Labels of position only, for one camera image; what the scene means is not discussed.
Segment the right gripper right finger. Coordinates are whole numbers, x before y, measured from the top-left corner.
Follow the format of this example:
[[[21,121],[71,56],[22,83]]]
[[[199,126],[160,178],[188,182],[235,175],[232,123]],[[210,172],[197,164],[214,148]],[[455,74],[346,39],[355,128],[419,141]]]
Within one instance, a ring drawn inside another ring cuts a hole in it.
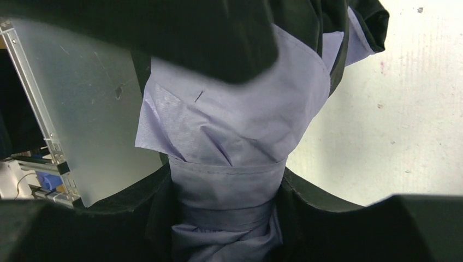
[[[367,207],[286,169],[276,261],[462,261],[462,197],[393,195]]]

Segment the lilac folding umbrella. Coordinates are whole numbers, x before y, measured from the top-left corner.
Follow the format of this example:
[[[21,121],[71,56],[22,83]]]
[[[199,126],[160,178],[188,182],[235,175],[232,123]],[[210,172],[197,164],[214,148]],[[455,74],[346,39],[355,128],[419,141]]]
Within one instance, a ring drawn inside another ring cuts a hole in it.
[[[382,52],[380,1],[1,1],[150,55],[136,147],[167,156],[171,261],[270,261],[288,156],[346,66]]]

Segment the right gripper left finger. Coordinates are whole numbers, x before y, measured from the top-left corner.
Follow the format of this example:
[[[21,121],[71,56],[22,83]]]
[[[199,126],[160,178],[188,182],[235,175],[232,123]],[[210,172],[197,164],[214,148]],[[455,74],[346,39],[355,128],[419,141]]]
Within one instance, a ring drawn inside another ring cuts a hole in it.
[[[171,261],[170,168],[89,208],[1,201],[1,261]]]

